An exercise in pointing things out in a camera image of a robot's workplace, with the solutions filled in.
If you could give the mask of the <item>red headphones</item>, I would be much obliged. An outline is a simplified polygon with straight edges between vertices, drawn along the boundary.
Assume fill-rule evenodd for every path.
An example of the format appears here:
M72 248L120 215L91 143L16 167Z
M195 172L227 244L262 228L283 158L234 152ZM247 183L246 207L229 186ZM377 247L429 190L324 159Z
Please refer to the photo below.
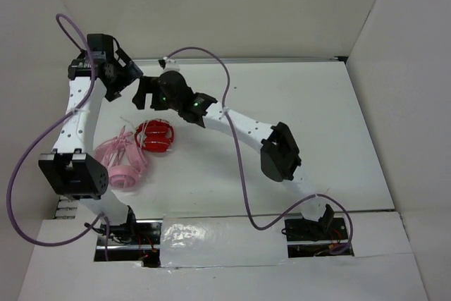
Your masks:
M141 123L135 131L134 138L141 150L165 153L172 147L175 131L168 121L154 119Z

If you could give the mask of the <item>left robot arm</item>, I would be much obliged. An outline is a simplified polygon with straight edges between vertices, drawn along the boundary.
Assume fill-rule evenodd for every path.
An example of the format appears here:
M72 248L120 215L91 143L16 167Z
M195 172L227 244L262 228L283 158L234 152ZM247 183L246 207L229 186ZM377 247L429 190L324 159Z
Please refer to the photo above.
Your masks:
M75 200L107 220L110 232L124 244L134 242L139 226L133 210L111 191L107 167L94 157L94 134L103 100L112 102L143 73L106 34L87 36L82 51L68 67L69 99L61 131L52 150L41 154L38 166L57 195Z

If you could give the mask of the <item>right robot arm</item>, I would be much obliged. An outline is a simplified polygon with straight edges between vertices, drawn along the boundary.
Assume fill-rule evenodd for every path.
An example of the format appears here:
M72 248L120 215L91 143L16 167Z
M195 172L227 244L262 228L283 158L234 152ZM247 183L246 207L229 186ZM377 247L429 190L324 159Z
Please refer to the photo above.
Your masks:
M132 98L139 110L144 108L147 95L152 97L153 110L172 109L188 123L224 133L231 136L236 145L244 143L251 147L260 156L262 173L300 198L294 205L301 208L310 236L322 239L331 232L332 207L321 201L306 177L299 147L286 124L258 122L225 107L212 96L193 92L175 70L165 71L159 77L140 79Z

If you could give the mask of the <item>pink headphones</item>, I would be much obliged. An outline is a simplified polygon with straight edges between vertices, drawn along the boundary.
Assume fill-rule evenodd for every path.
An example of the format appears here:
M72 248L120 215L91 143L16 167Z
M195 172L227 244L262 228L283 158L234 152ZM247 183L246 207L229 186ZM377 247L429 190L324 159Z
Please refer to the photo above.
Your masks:
M125 125L119 133L94 148L94 158L107 169L110 186L130 190L147 171L148 161L136 144L137 129L130 121L122 120Z

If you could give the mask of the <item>white taped cover plate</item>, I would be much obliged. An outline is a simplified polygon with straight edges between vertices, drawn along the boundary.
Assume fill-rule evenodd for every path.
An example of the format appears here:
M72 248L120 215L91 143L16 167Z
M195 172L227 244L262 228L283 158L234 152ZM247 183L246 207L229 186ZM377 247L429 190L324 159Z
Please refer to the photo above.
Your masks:
M265 231L246 217L165 218L160 237L164 268L277 266L288 262L283 222Z

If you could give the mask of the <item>rear aluminium rail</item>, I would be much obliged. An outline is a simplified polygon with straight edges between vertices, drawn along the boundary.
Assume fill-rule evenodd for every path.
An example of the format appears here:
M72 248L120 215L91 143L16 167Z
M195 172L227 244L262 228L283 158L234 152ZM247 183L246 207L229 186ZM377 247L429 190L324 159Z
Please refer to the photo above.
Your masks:
M255 58L224 58L224 64L233 63L309 63L309 62L343 62L347 63L349 56L323 57L255 57ZM214 58L177 58L179 65L191 64L215 64L218 61Z

